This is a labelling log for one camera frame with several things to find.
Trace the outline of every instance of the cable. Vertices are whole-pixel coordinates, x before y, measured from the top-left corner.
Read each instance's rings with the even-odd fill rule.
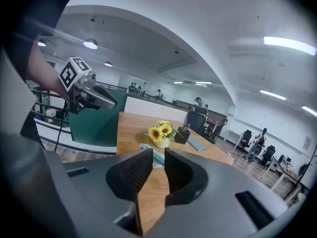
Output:
[[[62,128],[63,128],[63,120],[64,120],[64,115],[65,115],[66,107],[67,107],[67,101],[64,102],[64,108],[63,108],[63,111],[62,111],[62,113],[61,113],[62,116],[61,116],[61,120],[60,120],[60,128],[59,128],[58,137],[57,137],[57,141],[56,141],[56,145],[55,145],[55,150],[54,150],[54,152],[56,152],[57,145],[58,145],[58,141],[59,141],[59,136],[60,136],[61,130],[62,130]]]

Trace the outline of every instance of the desk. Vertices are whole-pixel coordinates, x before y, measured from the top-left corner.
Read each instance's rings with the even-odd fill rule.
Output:
[[[236,147],[237,147],[237,145],[240,143],[240,141],[241,141],[241,139],[242,139],[243,134],[242,134],[242,133],[236,133],[236,132],[231,131],[231,130],[229,129],[229,130],[228,130],[228,132],[227,132],[227,134],[226,134],[226,136],[224,137],[223,141],[226,141],[226,140],[227,140],[227,137],[228,137],[228,135],[229,135],[229,132],[232,132],[233,134],[236,134],[236,135],[238,135],[238,136],[239,136],[239,140],[237,141],[236,145],[234,146],[234,148],[236,148]]]
[[[164,149],[157,148],[152,140],[144,133],[157,124],[158,118],[147,117],[120,112],[117,135],[117,154],[126,154],[131,151],[139,151],[140,143],[151,145],[158,152],[164,153]],[[174,128],[182,126],[178,121],[170,120]],[[234,159],[189,129],[191,137],[207,147],[206,150],[198,152],[189,143],[185,145],[171,142],[172,150],[186,151],[203,156],[212,160],[220,161],[229,165]],[[169,186],[164,168],[153,169],[138,194],[139,211],[143,233],[146,234],[165,211],[165,197],[169,195]]]
[[[267,172],[271,169],[271,166],[277,164],[280,169],[282,170],[282,175],[281,177],[276,181],[276,183],[272,186],[271,190],[274,190],[279,183],[283,180],[283,178],[285,176],[287,176],[294,184],[296,184],[296,182],[299,180],[299,176],[295,173],[290,173],[288,171],[286,171],[285,169],[282,168],[282,166],[279,164],[279,162],[273,157],[270,166],[268,167],[268,169],[265,171],[265,173],[261,176],[261,179],[267,174]],[[288,203],[293,196],[298,193],[298,191],[300,190],[300,187],[297,187],[296,190],[294,190],[294,192],[288,197],[288,199],[286,199],[286,203]]]
[[[207,119],[206,123],[207,123],[207,124],[213,124],[213,125],[214,125],[213,129],[211,129],[211,128],[209,129],[209,128],[208,128],[208,130],[212,131],[212,132],[211,132],[212,134],[213,134],[213,132],[216,130],[217,126],[219,125],[218,123],[216,123],[216,122],[214,122],[213,120],[210,120],[210,119]]]

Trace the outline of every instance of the yellow flower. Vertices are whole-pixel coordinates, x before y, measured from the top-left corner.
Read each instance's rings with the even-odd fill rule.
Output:
[[[170,133],[172,132],[171,126],[169,126],[169,124],[167,124],[167,123],[161,125],[161,126],[159,127],[159,130],[160,130],[160,131],[162,132],[162,134],[165,135],[165,136],[168,135],[168,134],[170,134]]]
[[[153,142],[161,142],[163,138],[163,134],[156,126],[149,129],[148,136],[153,140]]]
[[[158,123],[159,124],[168,124],[168,125],[170,125],[170,121],[159,120]]]

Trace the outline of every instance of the office chair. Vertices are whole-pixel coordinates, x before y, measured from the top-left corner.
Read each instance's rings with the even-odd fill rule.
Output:
[[[190,123],[189,127],[200,136],[203,136],[205,122],[206,117],[204,115],[196,112],[188,112],[187,123]]]
[[[262,154],[263,158],[258,160],[258,164],[262,165],[263,168],[266,167],[268,161],[272,161],[273,154],[275,153],[275,146],[270,145],[266,151]]]
[[[243,133],[243,137],[242,137],[242,139],[241,139],[241,141],[240,141],[240,144],[242,145],[242,150],[241,150],[241,152],[243,151],[243,149],[244,149],[245,147],[247,147],[247,148],[250,147],[250,144],[251,144],[251,143],[249,143],[249,141],[250,141],[251,137],[252,137],[251,131],[249,131],[249,130],[247,129],[247,131],[245,131],[245,132]]]

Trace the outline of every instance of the flower pot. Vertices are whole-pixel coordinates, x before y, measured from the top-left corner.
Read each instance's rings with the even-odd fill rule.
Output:
[[[154,142],[154,145],[156,145],[158,148],[163,149],[168,147],[169,143],[170,143],[170,139],[166,138],[166,139],[163,139],[161,142]]]

